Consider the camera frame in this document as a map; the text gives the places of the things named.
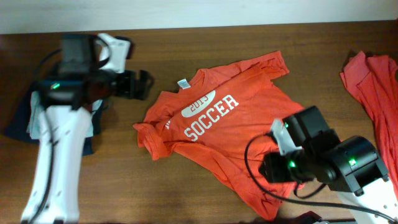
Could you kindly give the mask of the orange soccer t-shirt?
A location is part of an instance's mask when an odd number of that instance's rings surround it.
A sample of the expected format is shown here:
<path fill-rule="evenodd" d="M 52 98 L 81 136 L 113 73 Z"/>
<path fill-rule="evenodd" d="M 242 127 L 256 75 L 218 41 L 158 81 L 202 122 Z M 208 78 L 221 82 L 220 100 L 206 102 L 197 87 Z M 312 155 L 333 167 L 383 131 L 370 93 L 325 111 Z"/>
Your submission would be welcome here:
<path fill-rule="evenodd" d="M 294 185 L 270 184 L 258 168 L 278 150 L 267 135 L 272 122 L 302 109 L 274 85 L 288 71 L 278 51 L 200 69 L 177 93 L 163 91 L 134 124 L 137 143 L 155 160 L 178 153 L 196 162 L 273 220 Z"/>

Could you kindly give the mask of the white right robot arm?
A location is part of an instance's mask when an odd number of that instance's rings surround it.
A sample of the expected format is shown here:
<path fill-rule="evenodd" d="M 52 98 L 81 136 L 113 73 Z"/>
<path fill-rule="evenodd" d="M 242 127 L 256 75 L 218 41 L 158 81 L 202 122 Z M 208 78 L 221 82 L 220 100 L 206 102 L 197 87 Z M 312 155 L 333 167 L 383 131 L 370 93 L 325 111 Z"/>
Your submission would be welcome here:
<path fill-rule="evenodd" d="M 366 138 L 340 140 L 316 106 L 275 119 L 270 135 L 279 150 L 259 167 L 269 183 L 317 180 L 349 205 L 357 223 L 397 223 L 389 171 Z"/>

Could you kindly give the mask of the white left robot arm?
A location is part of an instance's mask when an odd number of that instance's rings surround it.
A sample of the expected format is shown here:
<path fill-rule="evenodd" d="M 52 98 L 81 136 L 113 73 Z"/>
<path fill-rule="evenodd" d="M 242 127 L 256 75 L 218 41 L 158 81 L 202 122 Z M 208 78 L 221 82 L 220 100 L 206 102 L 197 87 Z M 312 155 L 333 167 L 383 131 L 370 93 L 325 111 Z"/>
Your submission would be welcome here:
<path fill-rule="evenodd" d="M 39 153 L 22 223 L 78 223 L 78 183 L 85 139 L 98 100 L 144 100 L 154 84 L 145 70 L 126 70 L 134 44 L 106 33 L 67 34 L 61 59 L 37 80 Z"/>

